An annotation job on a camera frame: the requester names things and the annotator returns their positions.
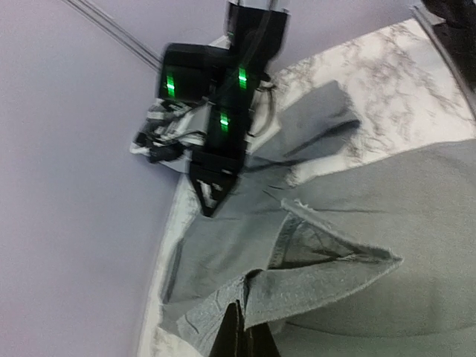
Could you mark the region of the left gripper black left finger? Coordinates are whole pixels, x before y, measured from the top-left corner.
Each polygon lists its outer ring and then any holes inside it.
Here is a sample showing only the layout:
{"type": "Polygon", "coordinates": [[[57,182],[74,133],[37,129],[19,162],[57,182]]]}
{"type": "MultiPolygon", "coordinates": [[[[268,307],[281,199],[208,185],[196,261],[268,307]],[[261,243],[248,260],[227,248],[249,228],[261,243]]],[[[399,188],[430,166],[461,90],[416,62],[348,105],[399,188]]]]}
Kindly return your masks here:
{"type": "Polygon", "coordinates": [[[239,301],[235,301],[228,305],[209,356],[246,356],[244,319],[239,301]]]}

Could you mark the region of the grey long sleeve shirt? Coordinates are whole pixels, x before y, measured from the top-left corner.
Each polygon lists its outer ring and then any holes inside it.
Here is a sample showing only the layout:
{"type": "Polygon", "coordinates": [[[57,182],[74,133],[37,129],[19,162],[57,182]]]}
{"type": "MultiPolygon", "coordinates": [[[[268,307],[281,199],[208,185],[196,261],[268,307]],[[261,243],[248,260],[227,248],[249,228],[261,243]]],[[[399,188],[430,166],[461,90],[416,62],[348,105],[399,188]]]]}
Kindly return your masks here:
{"type": "Polygon", "coordinates": [[[290,184],[359,125],[336,82],[283,114],[213,218],[173,252],[160,327],[208,356],[230,303],[280,356],[475,354],[475,141],[290,184]]]}

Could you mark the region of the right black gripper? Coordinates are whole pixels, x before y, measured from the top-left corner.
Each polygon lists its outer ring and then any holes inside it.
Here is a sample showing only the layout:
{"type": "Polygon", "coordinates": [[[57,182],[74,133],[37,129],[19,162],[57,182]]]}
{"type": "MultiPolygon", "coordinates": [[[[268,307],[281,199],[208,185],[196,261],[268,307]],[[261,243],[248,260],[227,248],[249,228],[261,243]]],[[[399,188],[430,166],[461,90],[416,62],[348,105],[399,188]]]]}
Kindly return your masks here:
{"type": "Polygon", "coordinates": [[[253,96],[280,52],[288,19],[278,1],[230,1],[228,48],[170,43],[164,49],[158,98],[210,106],[205,144],[193,150],[189,167],[203,216],[214,217],[237,183],[253,96]]]}

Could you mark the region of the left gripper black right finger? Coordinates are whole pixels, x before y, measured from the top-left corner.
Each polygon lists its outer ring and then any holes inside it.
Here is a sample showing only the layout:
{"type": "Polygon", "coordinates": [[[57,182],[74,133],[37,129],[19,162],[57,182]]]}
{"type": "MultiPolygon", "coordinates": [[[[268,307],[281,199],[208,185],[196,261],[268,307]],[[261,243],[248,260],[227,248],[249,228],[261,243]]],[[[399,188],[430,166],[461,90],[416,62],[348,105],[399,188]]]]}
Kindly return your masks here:
{"type": "Polygon", "coordinates": [[[250,327],[245,336],[247,357],[280,357],[268,324],[250,327]]]}

